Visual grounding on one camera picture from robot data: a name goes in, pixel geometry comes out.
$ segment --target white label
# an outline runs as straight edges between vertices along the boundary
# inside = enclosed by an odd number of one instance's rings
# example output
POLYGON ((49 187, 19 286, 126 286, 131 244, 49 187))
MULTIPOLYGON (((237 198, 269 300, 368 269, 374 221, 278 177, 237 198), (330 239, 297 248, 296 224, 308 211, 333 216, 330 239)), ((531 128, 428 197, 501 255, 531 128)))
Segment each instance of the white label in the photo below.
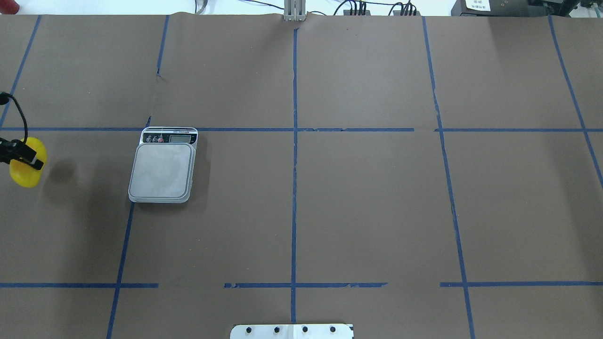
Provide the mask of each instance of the white label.
POLYGON ((490 11, 490 0, 465 0, 465 5, 476 11, 490 11))

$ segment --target white bracket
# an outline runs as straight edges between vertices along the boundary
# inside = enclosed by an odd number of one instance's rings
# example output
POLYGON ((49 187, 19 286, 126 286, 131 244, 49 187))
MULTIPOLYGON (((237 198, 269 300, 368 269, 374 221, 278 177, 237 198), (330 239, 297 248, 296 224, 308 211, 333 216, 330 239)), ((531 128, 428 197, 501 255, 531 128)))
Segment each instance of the white bracket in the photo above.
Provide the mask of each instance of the white bracket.
POLYGON ((237 325, 230 339, 354 339, 348 324, 237 325))
POLYGON ((285 21, 306 20, 306 0, 285 0, 285 21))

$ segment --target red object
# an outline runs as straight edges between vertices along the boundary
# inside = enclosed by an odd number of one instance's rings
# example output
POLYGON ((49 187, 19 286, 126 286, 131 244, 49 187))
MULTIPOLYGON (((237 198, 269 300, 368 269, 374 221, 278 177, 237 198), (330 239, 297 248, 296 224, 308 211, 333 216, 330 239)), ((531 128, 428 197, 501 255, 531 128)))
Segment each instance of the red object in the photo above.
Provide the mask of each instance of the red object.
POLYGON ((17 14, 19 4, 15 0, 0 0, 0 13, 17 14))

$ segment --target digital kitchen scale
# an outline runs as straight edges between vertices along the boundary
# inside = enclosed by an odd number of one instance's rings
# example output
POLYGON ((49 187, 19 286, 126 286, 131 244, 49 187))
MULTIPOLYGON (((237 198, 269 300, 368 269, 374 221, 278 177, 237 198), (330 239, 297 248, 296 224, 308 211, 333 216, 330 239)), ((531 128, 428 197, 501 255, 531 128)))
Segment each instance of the digital kitchen scale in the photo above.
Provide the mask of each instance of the digital kitchen scale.
POLYGON ((128 196, 135 203, 183 203, 191 196, 197 129, 147 127, 134 155, 128 196))

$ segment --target yellow object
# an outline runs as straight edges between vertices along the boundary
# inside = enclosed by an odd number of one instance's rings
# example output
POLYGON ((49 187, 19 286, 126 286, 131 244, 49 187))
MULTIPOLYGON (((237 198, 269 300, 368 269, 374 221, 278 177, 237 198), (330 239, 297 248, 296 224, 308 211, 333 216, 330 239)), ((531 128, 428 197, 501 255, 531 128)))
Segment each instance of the yellow object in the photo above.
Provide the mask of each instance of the yellow object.
POLYGON ((46 147, 44 147, 42 141, 37 138, 27 138, 25 145, 28 145, 34 151, 36 151, 36 157, 44 163, 44 166, 42 166, 42 169, 38 171, 25 163, 12 160, 9 164, 10 176, 13 178, 14 182, 18 183, 19 185, 32 188, 36 187, 36 185, 40 182, 42 171, 44 170, 44 167, 46 167, 48 155, 46 154, 46 147))

